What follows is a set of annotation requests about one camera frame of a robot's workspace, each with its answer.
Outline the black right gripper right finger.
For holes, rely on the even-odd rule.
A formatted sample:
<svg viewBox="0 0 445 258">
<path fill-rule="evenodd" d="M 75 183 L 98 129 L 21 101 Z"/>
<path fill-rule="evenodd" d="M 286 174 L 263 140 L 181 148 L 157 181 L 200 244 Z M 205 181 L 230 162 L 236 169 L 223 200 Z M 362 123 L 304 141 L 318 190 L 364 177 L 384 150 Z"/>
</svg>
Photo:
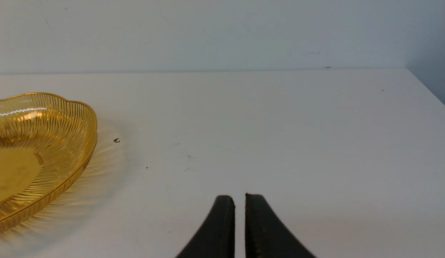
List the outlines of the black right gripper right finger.
<svg viewBox="0 0 445 258">
<path fill-rule="evenodd" d="M 278 218 L 262 195 L 246 193 L 245 197 L 247 258 L 314 258 Z"/>
</svg>

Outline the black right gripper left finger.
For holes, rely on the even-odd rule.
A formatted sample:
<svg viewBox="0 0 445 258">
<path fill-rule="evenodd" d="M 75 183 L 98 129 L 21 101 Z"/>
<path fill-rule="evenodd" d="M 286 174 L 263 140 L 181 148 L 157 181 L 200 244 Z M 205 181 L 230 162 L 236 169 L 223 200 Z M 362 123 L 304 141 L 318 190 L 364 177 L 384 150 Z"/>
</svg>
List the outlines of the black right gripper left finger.
<svg viewBox="0 0 445 258">
<path fill-rule="evenodd" d="M 200 228 L 178 258 L 233 258 L 235 255 L 235 204 L 228 195 L 216 197 Z"/>
</svg>

